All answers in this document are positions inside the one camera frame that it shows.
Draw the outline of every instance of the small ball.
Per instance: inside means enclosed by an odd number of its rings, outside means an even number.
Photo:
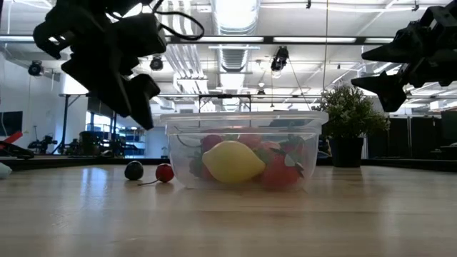
[[[161,164],[156,169],[156,178],[160,182],[167,183],[174,178],[173,169],[170,164]]]
[[[139,161],[132,161],[127,164],[124,175],[128,180],[137,181],[143,177],[144,170],[143,165]]]

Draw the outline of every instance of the black ball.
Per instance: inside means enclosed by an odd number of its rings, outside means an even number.
[[[143,177],[143,165],[139,161],[132,161],[127,164],[124,175],[128,180],[136,181]]]

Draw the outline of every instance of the container lid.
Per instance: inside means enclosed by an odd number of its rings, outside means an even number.
[[[322,111],[259,111],[259,112],[218,112],[197,114],[163,114],[160,122],[167,121],[210,121],[249,119],[313,119],[321,124],[328,121],[328,114]]]

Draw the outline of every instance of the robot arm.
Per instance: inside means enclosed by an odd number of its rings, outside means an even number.
[[[397,111],[406,100],[403,86],[421,88],[438,82],[449,86],[457,80],[457,1],[428,8],[419,21],[397,31],[394,40],[362,54],[362,59],[403,64],[395,75],[357,78],[354,86],[376,93],[384,111]]]
[[[137,4],[149,5],[153,0],[58,0],[45,21],[34,29],[36,45],[55,59],[67,47],[71,59],[62,70],[76,79],[113,111],[131,116],[145,129],[154,127],[149,101],[160,88],[147,74],[132,79],[132,68],[138,57],[166,51],[164,29],[187,40],[198,40],[204,34],[202,25],[181,13],[161,13],[158,0],[151,14],[140,13],[122,18]],[[112,23],[110,14],[119,20]],[[198,36],[184,36],[160,24],[155,14],[178,14],[196,22]]]

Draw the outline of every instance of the security camera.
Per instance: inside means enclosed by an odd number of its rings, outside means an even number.
[[[44,74],[44,68],[41,65],[41,61],[32,61],[29,66],[29,74],[31,76],[42,76]]]
[[[153,71],[161,71],[164,68],[164,63],[162,61],[161,56],[154,56],[151,61],[151,70]]]
[[[279,72],[286,66],[288,59],[287,46],[280,46],[271,62],[271,71]]]

